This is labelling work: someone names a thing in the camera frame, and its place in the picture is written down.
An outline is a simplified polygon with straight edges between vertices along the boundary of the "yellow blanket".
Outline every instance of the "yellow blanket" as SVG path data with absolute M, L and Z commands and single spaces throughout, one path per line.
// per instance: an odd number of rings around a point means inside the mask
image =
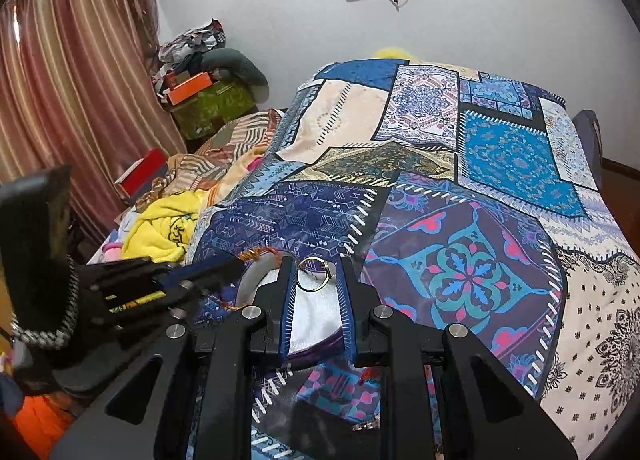
M 156 263 L 181 261 L 207 191 L 181 191 L 149 205 L 122 245 L 122 258 L 150 256 Z

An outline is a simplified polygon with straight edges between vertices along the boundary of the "orange box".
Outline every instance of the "orange box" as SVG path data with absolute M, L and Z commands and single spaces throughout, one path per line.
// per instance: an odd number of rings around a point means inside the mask
M 209 88 L 210 85 L 211 78 L 209 74 L 202 72 L 191 77 L 189 80 L 185 80 L 182 84 L 178 84 L 173 90 L 167 93 L 167 97 L 169 98 L 169 102 L 175 106 L 199 91 Z

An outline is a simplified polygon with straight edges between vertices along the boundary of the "patchwork bedspread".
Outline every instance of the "patchwork bedspread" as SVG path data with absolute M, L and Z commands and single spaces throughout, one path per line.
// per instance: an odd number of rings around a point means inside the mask
M 464 323 L 581 459 L 638 383 L 638 257 L 564 100 L 536 86 L 400 59 L 326 66 L 261 164 L 201 215 L 188 259 L 259 245 L 359 257 L 384 302 L 421 324 Z M 380 406 L 359 378 L 342 357 L 278 375 L 254 458 L 376 458 L 350 430 Z

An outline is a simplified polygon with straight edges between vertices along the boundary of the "gold ring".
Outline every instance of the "gold ring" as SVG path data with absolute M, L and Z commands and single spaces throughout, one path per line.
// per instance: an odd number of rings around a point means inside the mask
M 298 281 L 298 275 L 296 274 L 296 284 L 301 290 L 304 290 L 305 292 L 309 292 L 309 293 L 317 292 L 318 290 L 324 288 L 326 284 L 329 283 L 329 280 L 331 280 L 331 271 L 329 270 L 329 264 L 321 257 L 310 255 L 309 257 L 306 257 L 305 259 L 303 259 L 298 263 L 298 270 L 301 270 L 302 272 L 305 272 L 305 273 L 309 273 L 309 270 L 306 270 L 306 268 L 302 267 L 302 265 L 306 261 L 318 261 L 320 263 L 320 266 L 322 267 L 322 270 L 326 274 L 326 277 L 324 278 L 324 281 L 322 281 L 322 284 L 320 286 L 314 289 L 306 289 L 300 284 L 300 281 Z

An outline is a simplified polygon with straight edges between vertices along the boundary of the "baseboard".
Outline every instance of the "baseboard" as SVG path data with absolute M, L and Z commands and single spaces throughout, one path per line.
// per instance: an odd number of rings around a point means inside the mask
M 635 169 L 633 167 L 629 167 L 628 165 L 625 165 L 625 164 L 621 164 L 620 162 L 616 162 L 615 160 L 603 158 L 602 168 L 606 169 L 607 171 L 613 171 L 614 173 L 618 173 L 628 178 L 632 178 L 633 180 L 640 181 L 640 170 Z

